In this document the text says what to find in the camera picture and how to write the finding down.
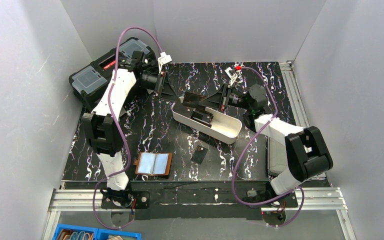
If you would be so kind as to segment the brown leather card holder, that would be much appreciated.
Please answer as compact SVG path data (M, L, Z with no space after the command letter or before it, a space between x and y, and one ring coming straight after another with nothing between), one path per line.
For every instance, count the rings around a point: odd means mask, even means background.
M134 161L135 174L146 176L168 176L172 163L172 153L140 152Z

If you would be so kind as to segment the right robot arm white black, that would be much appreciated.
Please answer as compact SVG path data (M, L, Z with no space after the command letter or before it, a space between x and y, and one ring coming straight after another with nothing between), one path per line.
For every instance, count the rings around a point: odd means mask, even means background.
M254 84L248 92L224 86L201 98L198 105L211 108L233 106L245 110L243 122L255 132L281 143L286 150L287 168L265 187L267 200L284 196L308 179L333 168L333 159L319 128L303 128L277 117L278 108L267 87Z

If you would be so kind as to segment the white oblong tray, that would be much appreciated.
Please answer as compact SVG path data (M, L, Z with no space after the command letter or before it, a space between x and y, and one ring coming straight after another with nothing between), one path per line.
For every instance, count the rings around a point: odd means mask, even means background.
M240 120L209 107L199 111L176 102L171 110L177 122L225 144L233 144L243 127Z

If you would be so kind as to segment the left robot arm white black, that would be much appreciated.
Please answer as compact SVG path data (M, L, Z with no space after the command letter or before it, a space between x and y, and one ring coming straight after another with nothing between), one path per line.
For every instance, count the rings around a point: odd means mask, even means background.
M129 183L126 170L132 156L120 115L129 96L135 88L141 88L171 101L179 97L166 80L164 65L172 62L172 57L164 51L155 57L152 51L134 50L125 55L114 49L103 61L97 66L111 76L97 105L83 114L82 123L88 144L104 168L107 188L124 191Z

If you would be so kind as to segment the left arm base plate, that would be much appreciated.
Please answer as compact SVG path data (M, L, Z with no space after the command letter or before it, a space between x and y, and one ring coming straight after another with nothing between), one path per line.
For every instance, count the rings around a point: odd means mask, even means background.
M150 207L151 195L148 191L132 191L126 197L108 198L104 193L101 201L102 209L134 209L142 210Z

